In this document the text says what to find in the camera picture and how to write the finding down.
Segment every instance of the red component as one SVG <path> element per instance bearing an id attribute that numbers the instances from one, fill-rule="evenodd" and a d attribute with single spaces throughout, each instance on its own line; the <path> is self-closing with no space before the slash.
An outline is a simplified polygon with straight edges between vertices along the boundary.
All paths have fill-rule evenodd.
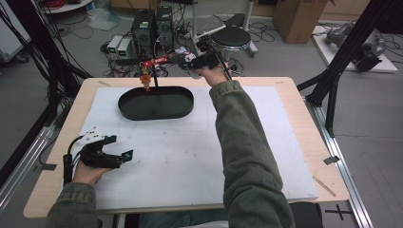
<path id="1" fill-rule="evenodd" d="M 157 64 L 164 64 L 167 61 L 168 60 L 166 59 L 166 56 L 163 56 L 160 58 L 156 58 L 156 59 L 152 59 L 152 60 L 143 62 L 143 67 L 151 67 L 151 66 L 157 65 Z"/>

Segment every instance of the green jacket sleeve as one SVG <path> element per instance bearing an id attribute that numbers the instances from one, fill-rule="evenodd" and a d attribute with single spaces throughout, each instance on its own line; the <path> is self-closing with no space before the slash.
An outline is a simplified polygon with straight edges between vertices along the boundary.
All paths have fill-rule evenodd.
<path id="1" fill-rule="evenodd" d="M 95 189 L 86 183 L 68 183 L 48 212 L 46 228 L 97 228 Z"/>
<path id="2" fill-rule="evenodd" d="M 252 100 L 238 81 L 214 86 L 210 96 L 217 110 L 229 227 L 295 227 Z"/>

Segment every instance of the hand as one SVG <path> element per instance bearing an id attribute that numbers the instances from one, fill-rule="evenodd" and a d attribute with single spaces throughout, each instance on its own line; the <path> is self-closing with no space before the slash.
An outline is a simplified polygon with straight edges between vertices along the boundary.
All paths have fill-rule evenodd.
<path id="1" fill-rule="evenodd" d="M 82 161 L 78 161 L 72 182 L 82 182 L 93 185 L 104 173 L 110 171 L 110 168 L 93 168 L 86 166 Z"/>
<path id="2" fill-rule="evenodd" d="M 227 78 L 225 77 L 225 72 L 221 66 L 216 66 L 215 68 L 212 69 L 208 69 L 207 67 L 198 68 L 194 69 L 193 72 L 203 76 L 205 81 L 212 87 L 228 81 Z"/>

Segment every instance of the wooden table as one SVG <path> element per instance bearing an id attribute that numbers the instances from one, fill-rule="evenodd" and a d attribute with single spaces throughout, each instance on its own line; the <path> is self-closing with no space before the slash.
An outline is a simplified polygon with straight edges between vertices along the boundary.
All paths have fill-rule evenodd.
<path id="1" fill-rule="evenodd" d="M 330 157 L 317 127 L 301 99 L 293 80 L 287 77 L 236 78 L 243 86 L 275 86 L 293 127 L 300 149 L 314 177 L 319 197 L 315 202 L 347 200 L 349 192 L 334 164 L 323 160 Z M 159 78 L 160 86 L 207 86 L 205 80 L 192 78 Z M 142 86 L 138 78 L 94 78 L 84 81 L 47 163 L 58 164 L 54 171 L 42 171 L 24 210 L 27 218 L 45 218 L 56 201 L 63 180 L 62 157 L 79 132 L 99 87 Z"/>

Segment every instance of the black oval tray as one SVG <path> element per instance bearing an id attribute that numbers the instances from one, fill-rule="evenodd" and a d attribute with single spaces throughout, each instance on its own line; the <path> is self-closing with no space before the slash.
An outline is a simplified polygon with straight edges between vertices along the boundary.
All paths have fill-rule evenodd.
<path id="1" fill-rule="evenodd" d="M 130 121 L 177 119 L 193 109 L 193 94 L 187 88 L 159 86 L 150 89 L 146 92 L 143 87 L 136 87 L 121 96 L 118 106 L 125 118 Z"/>

